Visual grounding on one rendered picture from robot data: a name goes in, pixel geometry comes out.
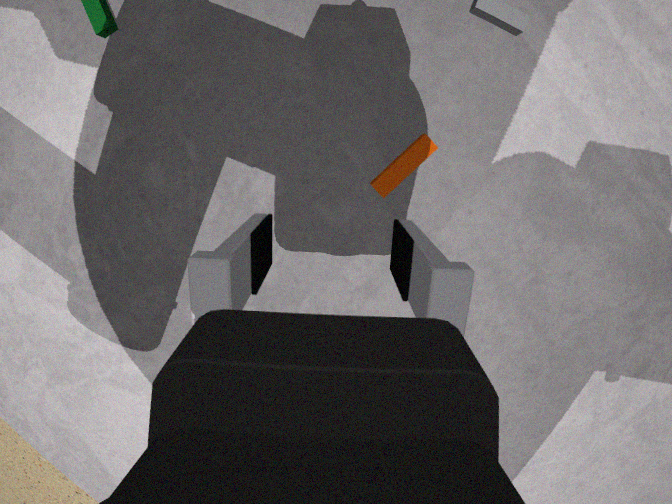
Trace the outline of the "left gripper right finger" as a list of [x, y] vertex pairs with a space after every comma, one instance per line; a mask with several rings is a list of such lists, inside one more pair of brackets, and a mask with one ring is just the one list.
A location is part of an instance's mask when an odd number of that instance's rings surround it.
[[449, 261], [412, 220], [394, 220], [390, 271], [416, 318], [450, 322], [464, 337], [474, 270]]

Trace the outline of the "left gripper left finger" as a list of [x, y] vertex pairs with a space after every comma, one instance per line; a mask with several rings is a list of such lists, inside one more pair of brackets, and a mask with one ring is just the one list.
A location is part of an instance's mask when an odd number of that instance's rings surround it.
[[213, 310], [243, 310], [272, 265], [272, 214], [253, 214], [214, 251], [187, 259], [192, 326]]

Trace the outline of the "green rod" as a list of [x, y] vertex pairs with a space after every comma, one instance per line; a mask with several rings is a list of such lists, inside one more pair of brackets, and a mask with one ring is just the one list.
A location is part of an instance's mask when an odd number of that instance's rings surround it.
[[81, 1], [96, 35], [107, 38], [118, 30], [106, 0]]

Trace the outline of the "orange rod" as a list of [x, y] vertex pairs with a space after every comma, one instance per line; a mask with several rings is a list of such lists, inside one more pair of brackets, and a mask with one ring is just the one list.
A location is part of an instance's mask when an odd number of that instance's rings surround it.
[[422, 134], [370, 184], [385, 198], [436, 149], [438, 147], [433, 141], [426, 134]]

